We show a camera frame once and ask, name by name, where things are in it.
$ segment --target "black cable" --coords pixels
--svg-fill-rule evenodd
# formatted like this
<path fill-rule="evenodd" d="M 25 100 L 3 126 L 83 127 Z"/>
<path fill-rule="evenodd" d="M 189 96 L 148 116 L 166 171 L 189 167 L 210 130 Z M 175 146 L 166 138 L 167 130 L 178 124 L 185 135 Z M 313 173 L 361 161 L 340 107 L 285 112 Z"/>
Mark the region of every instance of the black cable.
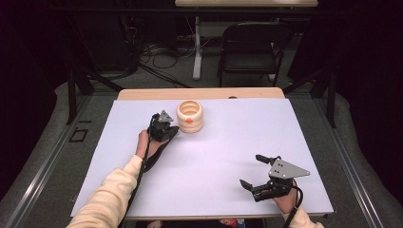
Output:
<path fill-rule="evenodd" d="M 183 53 L 178 53 L 178 55 L 179 55 L 179 57 L 180 58 L 182 58 L 182 57 L 187 57 L 187 52 L 189 52 L 189 50 L 190 50 L 190 48 L 193 46 L 195 46 L 194 45 L 194 38 L 191 38 L 192 39 L 192 42 L 193 42 L 193 45 L 192 45 L 192 43 L 191 42 L 187 42 L 189 45 L 187 45 L 187 48 L 185 49 L 185 51 L 183 52 Z"/>
<path fill-rule="evenodd" d="M 150 121 L 150 125 L 148 127 L 148 132 L 147 132 L 147 134 L 148 134 L 148 143 L 147 143 L 147 148 L 146 148 L 145 153 L 144 153 L 142 166 L 140 167 L 139 177 L 137 178 L 137 186 L 133 190 L 133 192 L 131 193 L 130 199 L 128 200 L 128 203 L 127 203 L 127 208 L 126 208 L 126 211 L 125 211 L 125 215 L 122 218 L 121 223 L 119 223 L 118 228 L 123 228 L 125 217 L 127 215 L 128 209 L 130 209 L 131 203 L 133 202 L 134 197 L 136 196 L 137 190 L 139 189 L 140 181 L 142 181 L 143 172 L 145 170 L 145 165 L 146 165 L 147 160 L 148 160 L 148 150 L 149 150 L 149 147 L 150 147 L 150 144 L 151 144 L 151 141 L 152 141 L 152 138 L 151 138 L 151 126 L 152 126 L 152 123 L 154 122 L 154 119 L 156 118 L 156 116 L 157 116 L 157 114 L 154 114 L 152 116 L 151 121 Z"/>
<path fill-rule="evenodd" d="M 142 61 L 142 62 L 145 63 L 145 64 L 148 63 L 148 62 L 151 60 L 151 49 L 150 49 L 150 45 L 146 45 L 146 48 L 147 48 L 147 52 L 146 52 L 146 53 L 148 53 L 146 56 L 148 56 L 148 59 L 147 59 L 147 60 L 143 60 L 143 59 L 142 59 L 142 56 L 145 56 L 144 51 L 143 51 L 143 53 L 142 53 L 142 56 L 139 57 L 140 61 Z"/>
<path fill-rule="evenodd" d="M 161 55 L 167 55 L 167 56 L 169 56 L 169 54 L 168 54 L 169 52 L 167 52 L 167 53 L 164 53 L 164 54 L 155 54 L 154 55 L 154 58 L 152 58 L 152 65 L 154 66 L 154 67 L 156 67 L 156 68 L 171 68 L 171 67 L 173 67 L 174 65 L 176 65 L 177 63 L 178 63 L 178 54 L 177 53 L 169 53 L 169 54 L 173 54 L 172 56 L 174 57 L 174 59 L 175 59 L 175 61 L 174 61 L 174 63 L 173 64 L 171 64 L 171 65 L 169 65 L 169 66 L 157 66 L 156 64 L 155 64 L 155 57 L 156 56 L 161 56 Z"/>
<path fill-rule="evenodd" d="M 128 68 L 122 74 L 113 75 L 113 76 L 103 76 L 103 77 L 108 79 L 109 81 L 114 81 L 114 80 L 126 78 L 126 77 L 130 76 L 132 73 L 134 73 L 135 71 L 136 71 L 135 68 Z M 97 80 L 97 79 L 92 78 L 90 75 L 87 75 L 87 76 L 88 76 L 89 80 Z"/>
<path fill-rule="evenodd" d="M 183 86 L 183 87 L 186 87 L 186 88 L 191 88 L 191 86 L 179 82 L 178 80 L 175 79 L 174 76 L 172 76 L 172 75 L 170 75 L 170 74 L 168 74 L 166 72 L 164 72 L 164 73 L 169 75 L 169 76 L 171 76 L 171 77 L 173 77 L 174 79 L 169 78 L 169 77 L 167 77 L 165 75 L 162 75 L 161 74 L 162 71 L 153 69 L 153 68 L 151 68 L 149 66 L 139 64 L 139 67 L 142 68 L 143 70 L 147 71 L 148 73 L 156 76 L 157 78 L 162 79 L 164 81 L 167 81 L 167 82 L 169 82 L 169 83 L 171 83 L 173 85 L 180 85 L 180 86 Z"/>
<path fill-rule="evenodd" d="M 296 204 L 296 206 L 293 208 L 293 210 L 290 212 L 290 214 L 288 215 L 287 220 L 285 220 L 283 228 L 288 228 L 290 226 L 290 223 L 293 220 L 294 216 L 296 215 L 296 213 L 299 209 L 299 206 L 302 204 L 302 200 L 303 200 L 302 190 L 300 188 L 298 188 L 297 186 L 293 186 L 292 188 L 297 189 L 297 196 L 298 196 L 298 192 L 299 192 L 299 201 Z"/>

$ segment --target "person's arm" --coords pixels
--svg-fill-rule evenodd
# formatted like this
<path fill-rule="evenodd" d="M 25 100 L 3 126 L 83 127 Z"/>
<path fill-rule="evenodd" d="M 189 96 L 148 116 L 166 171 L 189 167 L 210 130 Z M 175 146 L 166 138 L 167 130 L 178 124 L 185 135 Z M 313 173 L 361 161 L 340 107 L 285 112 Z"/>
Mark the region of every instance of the person's arm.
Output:
<path fill-rule="evenodd" d="M 296 205 L 297 190 L 295 188 L 290 190 L 287 196 L 281 198 L 274 198 L 273 201 L 278 206 L 279 210 L 282 212 L 282 216 L 285 220 L 288 219 L 291 211 Z M 320 222 L 313 223 L 309 218 L 308 214 L 305 212 L 302 206 L 299 206 L 297 213 L 291 220 L 289 225 L 290 228 L 323 228 Z"/>
<path fill-rule="evenodd" d="M 151 142 L 148 157 L 155 154 L 158 147 L 166 142 Z M 132 191 L 137 186 L 148 134 L 139 134 L 136 155 L 122 169 L 113 170 L 102 185 L 92 192 L 84 205 L 72 219 L 68 227 L 117 227 L 122 221 Z"/>

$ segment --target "cream-colored ring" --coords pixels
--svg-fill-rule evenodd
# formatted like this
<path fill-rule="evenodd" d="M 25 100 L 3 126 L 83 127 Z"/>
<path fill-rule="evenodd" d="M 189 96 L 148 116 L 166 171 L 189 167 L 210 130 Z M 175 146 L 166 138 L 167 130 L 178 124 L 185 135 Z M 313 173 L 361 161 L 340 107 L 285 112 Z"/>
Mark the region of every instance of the cream-colored ring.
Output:
<path fill-rule="evenodd" d="M 203 126 L 203 108 L 196 101 L 184 101 L 177 107 L 179 129 L 186 133 L 198 132 Z"/>

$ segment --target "table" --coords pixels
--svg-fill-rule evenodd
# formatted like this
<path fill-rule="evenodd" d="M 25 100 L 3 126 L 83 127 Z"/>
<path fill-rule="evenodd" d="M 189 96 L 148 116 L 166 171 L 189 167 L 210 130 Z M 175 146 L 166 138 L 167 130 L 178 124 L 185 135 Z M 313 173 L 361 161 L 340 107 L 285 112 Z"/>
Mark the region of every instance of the table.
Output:
<path fill-rule="evenodd" d="M 317 6 L 317 0 L 176 0 L 177 7 L 188 8 L 203 8 L 203 7 L 225 7 L 225 8 L 311 8 Z M 206 35 L 221 36 L 226 27 L 231 23 L 218 22 L 208 23 L 208 26 L 213 32 L 206 32 Z M 193 79 L 201 78 L 202 67 L 202 49 L 201 49 L 201 31 L 202 22 L 199 16 L 196 16 L 195 23 L 195 38 L 196 38 L 196 56 L 195 66 L 193 68 Z"/>
<path fill-rule="evenodd" d="M 132 207 L 128 210 L 127 219 L 248 219 L 279 216 L 280 211 L 272 200 L 255 203 L 252 195 L 241 188 L 239 182 L 239 179 L 244 179 L 257 185 L 268 181 L 267 171 L 270 167 L 263 163 L 259 164 L 255 160 L 255 154 L 260 153 L 266 156 L 264 148 L 270 146 L 275 151 L 288 152 L 296 151 L 293 146 L 298 146 L 298 152 L 293 156 L 290 156 L 288 152 L 281 154 L 287 158 L 287 160 L 284 158 L 285 161 L 311 172 L 311 176 L 297 180 L 298 185 L 307 191 L 303 202 L 305 209 L 313 215 L 333 212 L 315 163 L 297 124 L 297 118 L 281 89 L 272 87 L 166 88 L 121 91 L 110 111 L 72 215 L 111 169 L 125 164 L 137 143 L 134 139 L 136 137 L 132 136 L 138 134 L 143 123 L 147 124 L 150 118 L 148 112 L 156 108 L 161 111 L 159 109 L 166 107 L 166 111 L 172 113 L 172 109 L 175 108 L 173 105 L 183 99 L 198 99 L 201 102 L 205 114 L 204 127 L 195 134 L 180 132 L 166 147 L 156 165 L 144 174 L 142 185 L 133 200 Z M 242 104 L 246 110 L 260 108 L 263 120 L 273 118 L 270 122 L 272 129 L 266 130 L 267 122 L 259 123 L 256 115 L 260 115 L 260 112 L 253 113 L 253 111 L 247 112 L 248 117 L 251 117 L 250 120 L 243 119 L 240 123 L 226 124 L 225 122 L 232 123 L 232 120 L 244 117 L 243 112 L 234 112 L 234 108 L 240 107 L 239 104 Z M 274 109 L 282 106 L 286 111 Z M 221 110 L 214 111 L 213 107 L 221 108 Z M 257 129 L 257 132 L 262 130 L 267 132 L 253 133 L 254 130 L 247 129 L 251 125 L 252 129 Z M 217 131 L 223 127 L 227 127 L 225 131 Z M 277 141 L 281 138 L 286 139 L 285 136 L 292 140 L 286 143 Z M 259 152 L 251 153 L 245 146 Z"/>

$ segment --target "wire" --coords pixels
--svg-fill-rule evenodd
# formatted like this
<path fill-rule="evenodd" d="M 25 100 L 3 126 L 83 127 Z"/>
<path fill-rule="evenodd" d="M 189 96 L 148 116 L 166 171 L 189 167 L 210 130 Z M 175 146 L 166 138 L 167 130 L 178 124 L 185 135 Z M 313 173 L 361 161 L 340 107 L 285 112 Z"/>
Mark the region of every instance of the wire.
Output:
<path fill-rule="evenodd" d="M 298 193 L 299 193 L 299 201 L 297 202 L 297 200 L 296 200 L 296 206 L 293 208 L 291 213 L 288 215 L 287 220 L 285 220 L 283 228 L 288 228 L 290 226 L 290 223 L 293 220 L 294 216 L 296 215 L 298 208 L 302 204 L 302 200 L 303 200 L 302 190 L 300 188 L 298 188 L 297 186 L 292 186 L 292 188 L 297 189 L 297 198 L 298 198 Z"/>
<path fill-rule="evenodd" d="M 189 23 L 189 20 L 187 19 L 187 17 L 185 17 L 185 18 L 186 18 L 187 25 L 189 26 L 189 29 L 190 29 L 190 31 L 192 32 L 191 37 L 193 38 L 192 40 L 193 40 L 194 45 L 193 45 L 192 52 L 190 52 L 190 54 L 188 54 L 188 55 L 181 56 L 181 58 L 187 58 L 187 57 L 192 56 L 193 53 L 194 53 L 195 50 L 196 50 L 196 41 L 195 41 L 195 36 L 196 36 L 196 34 L 195 34 L 195 32 L 193 31 L 192 27 L 190 26 L 190 23 Z"/>
<path fill-rule="evenodd" d="M 139 57 L 139 60 L 140 60 L 141 62 L 145 63 L 145 64 L 148 63 L 148 62 L 151 60 L 151 49 L 150 49 L 150 46 L 146 46 L 146 49 L 147 49 L 147 52 L 146 52 L 146 53 L 148 53 L 148 55 L 147 55 L 147 56 L 148 56 L 148 59 L 147 59 L 147 60 L 143 60 L 143 59 L 142 59 L 142 56 Z"/>
<path fill-rule="evenodd" d="M 171 83 L 173 86 L 180 85 L 183 87 L 191 88 L 191 86 L 179 82 L 173 75 L 170 75 L 166 72 L 160 71 L 158 69 L 153 69 L 153 68 L 143 65 L 143 64 L 139 64 L 139 67 L 142 68 L 143 70 L 145 70 L 146 72 L 156 76 L 157 78 Z"/>
<path fill-rule="evenodd" d="M 190 50 L 190 47 L 192 47 L 191 45 L 190 45 L 190 42 L 188 42 L 189 43 L 189 45 L 187 46 L 187 48 L 178 48 L 178 50 L 180 50 L 180 49 L 184 49 L 184 52 L 183 53 L 180 53 L 179 54 L 179 57 L 180 58 L 186 58 L 186 57 L 189 57 L 190 55 L 192 55 L 193 54 L 193 52 L 195 51 L 195 49 L 194 48 L 192 48 L 191 50 L 192 50 L 192 52 L 190 52 L 190 54 L 188 54 L 188 55 L 185 55 L 189 50 Z"/>
<path fill-rule="evenodd" d="M 144 158 L 143 158 L 143 161 L 142 161 L 142 166 L 140 167 L 139 177 L 137 178 L 137 186 L 136 186 L 136 188 L 133 190 L 133 192 L 132 192 L 132 194 L 131 194 L 131 196 L 130 196 L 130 199 L 128 200 L 127 208 L 126 208 L 126 211 L 125 211 L 125 215 L 124 215 L 124 217 L 123 217 L 121 223 L 119 223 L 118 228 L 122 228 L 122 227 L 123 227 L 123 225 L 124 225 L 124 220 L 125 220 L 125 217 L 126 217 L 126 215 L 127 215 L 128 209 L 130 209 L 131 203 L 133 202 L 134 197 L 136 196 L 137 190 L 139 189 L 140 181 L 142 181 L 143 172 L 144 172 L 144 169 L 145 169 L 145 165 L 146 165 L 146 163 L 147 163 L 147 160 L 148 160 L 148 151 L 149 151 L 149 147 L 150 147 L 150 144 L 151 144 L 151 141 L 152 141 L 152 138 L 151 138 L 151 126 L 152 126 L 152 123 L 154 122 L 156 116 L 157 116 L 157 114 L 154 114 L 154 115 L 152 116 L 151 121 L 150 121 L 150 125 L 148 126 L 148 129 L 147 129 L 147 130 L 148 130 L 148 131 L 147 131 L 147 134 L 148 134 L 148 143 L 147 143 L 147 148 L 146 148 L 146 150 L 145 150 Z"/>
<path fill-rule="evenodd" d="M 136 71 L 136 69 L 134 68 L 129 68 L 127 69 L 124 73 L 119 74 L 119 75 L 113 75 L 113 76 L 103 76 L 104 78 L 108 79 L 109 81 L 114 81 L 114 80 L 118 80 L 118 79 L 123 79 L 125 77 L 130 76 L 132 73 L 134 73 Z M 90 75 L 88 75 L 89 80 L 97 80 L 92 78 Z"/>
<path fill-rule="evenodd" d="M 168 53 L 166 53 L 166 54 L 155 54 L 154 55 L 154 58 L 152 58 L 152 65 L 154 66 L 154 67 L 156 67 L 156 68 L 171 68 L 171 67 L 173 67 L 174 65 L 176 65 L 177 63 L 178 63 L 178 55 L 176 54 L 176 53 L 173 53 L 173 57 L 174 57 L 174 59 L 175 59 L 175 62 L 172 64 L 172 65 L 169 65 L 169 66 L 157 66 L 156 64 L 155 64 L 155 57 L 157 57 L 157 56 L 161 56 L 161 55 L 168 55 Z"/>

